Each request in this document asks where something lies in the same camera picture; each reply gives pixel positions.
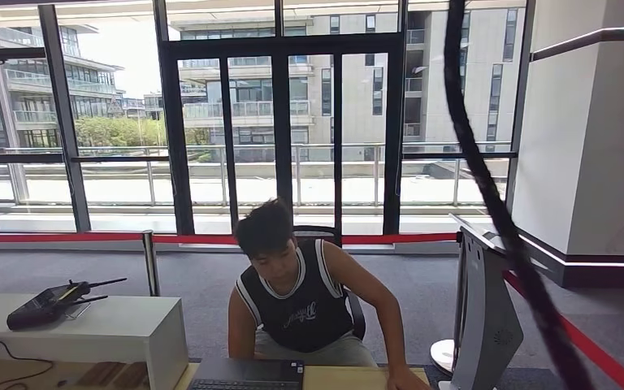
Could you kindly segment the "person's left hand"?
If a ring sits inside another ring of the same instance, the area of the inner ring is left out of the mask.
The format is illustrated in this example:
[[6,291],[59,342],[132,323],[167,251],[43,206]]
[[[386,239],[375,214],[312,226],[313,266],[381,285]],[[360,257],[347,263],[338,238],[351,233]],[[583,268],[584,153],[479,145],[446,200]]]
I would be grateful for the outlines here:
[[420,379],[408,366],[397,366],[388,369],[387,389],[431,390],[431,386]]

